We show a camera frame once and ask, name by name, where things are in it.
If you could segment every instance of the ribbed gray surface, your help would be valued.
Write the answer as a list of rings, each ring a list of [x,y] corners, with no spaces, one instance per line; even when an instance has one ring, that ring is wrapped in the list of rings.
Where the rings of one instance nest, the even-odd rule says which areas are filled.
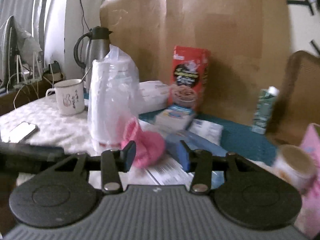
[[[209,197],[184,186],[129,186],[105,196],[99,208],[74,225],[53,230],[19,225],[4,240],[304,240],[294,227],[274,231],[241,228],[224,218]]]

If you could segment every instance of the thermos handle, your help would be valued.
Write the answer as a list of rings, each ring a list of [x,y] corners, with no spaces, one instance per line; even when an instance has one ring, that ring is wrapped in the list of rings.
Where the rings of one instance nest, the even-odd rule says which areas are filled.
[[[76,61],[76,63],[78,64],[78,66],[79,66],[80,68],[83,68],[83,69],[85,69],[86,65],[85,65],[84,62],[81,62],[81,61],[79,60],[78,48],[79,48],[79,44],[80,44],[81,40],[82,40],[84,37],[89,37],[89,38],[91,38],[91,35],[92,35],[91,32],[82,35],[82,36],[77,40],[77,42],[76,42],[76,44],[75,44],[75,47],[74,47],[74,49],[73,49],[73,57],[75,58],[75,61]]]

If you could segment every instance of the smartphone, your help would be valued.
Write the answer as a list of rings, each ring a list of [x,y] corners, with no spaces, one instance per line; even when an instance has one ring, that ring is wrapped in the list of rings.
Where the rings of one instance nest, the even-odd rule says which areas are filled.
[[[38,131],[35,124],[22,122],[9,132],[8,142],[18,143]]]

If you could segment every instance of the black circular pad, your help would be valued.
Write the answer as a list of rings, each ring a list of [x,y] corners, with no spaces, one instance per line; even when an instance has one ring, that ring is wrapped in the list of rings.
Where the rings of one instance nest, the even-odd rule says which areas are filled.
[[[35,176],[15,188],[9,198],[12,213],[22,223],[56,228],[77,222],[97,201],[96,190],[72,172]]]
[[[233,222],[256,230],[292,224],[301,197],[290,184],[264,172],[239,172],[214,192],[219,211]]]

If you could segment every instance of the metal screw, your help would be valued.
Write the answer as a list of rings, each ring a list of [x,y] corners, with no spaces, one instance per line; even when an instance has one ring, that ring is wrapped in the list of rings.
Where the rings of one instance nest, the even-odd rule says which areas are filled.
[[[205,184],[195,184],[192,189],[194,192],[206,192],[208,190],[208,186]]]
[[[117,182],[109,182],[105,184],[103,187],[105,190],[112,190],[112,191],[120,189],[120,185]]]

